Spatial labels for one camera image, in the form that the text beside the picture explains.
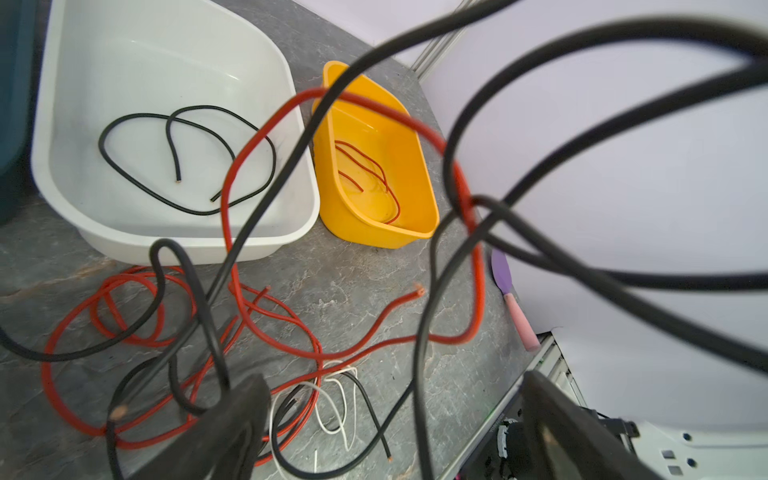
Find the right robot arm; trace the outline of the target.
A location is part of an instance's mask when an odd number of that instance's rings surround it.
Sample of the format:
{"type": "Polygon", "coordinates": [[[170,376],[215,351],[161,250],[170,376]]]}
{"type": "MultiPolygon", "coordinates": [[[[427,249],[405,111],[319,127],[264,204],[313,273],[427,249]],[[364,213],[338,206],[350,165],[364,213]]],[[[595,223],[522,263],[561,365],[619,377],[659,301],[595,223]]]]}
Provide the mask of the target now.
{"type": "Polygon", "coordinates": [[[767,477],[765,430],[695,430],[588,413],[663,479],[767,477]]]}

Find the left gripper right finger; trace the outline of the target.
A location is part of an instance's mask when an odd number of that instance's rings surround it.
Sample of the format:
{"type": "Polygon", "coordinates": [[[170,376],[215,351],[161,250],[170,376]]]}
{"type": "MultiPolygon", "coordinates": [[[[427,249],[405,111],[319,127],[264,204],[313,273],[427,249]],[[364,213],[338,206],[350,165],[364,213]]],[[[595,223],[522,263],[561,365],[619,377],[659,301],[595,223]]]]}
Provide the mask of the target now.
{"type": "Polygon", "coordinates": [[[523,375],[523,428],[538,479],[657,479],[544,375],[523,375]]]}

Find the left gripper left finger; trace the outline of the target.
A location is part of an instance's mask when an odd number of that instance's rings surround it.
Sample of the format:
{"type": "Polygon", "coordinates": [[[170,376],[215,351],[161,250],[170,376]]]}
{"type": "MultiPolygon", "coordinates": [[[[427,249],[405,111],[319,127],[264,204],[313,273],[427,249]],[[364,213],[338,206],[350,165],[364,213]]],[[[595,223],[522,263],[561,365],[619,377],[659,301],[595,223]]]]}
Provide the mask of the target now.
{"type": "Polygon", "coordinates": [[[249,479],[263,444],[271,394],[260,374],[246,378],[134,479],[249,479]]]}

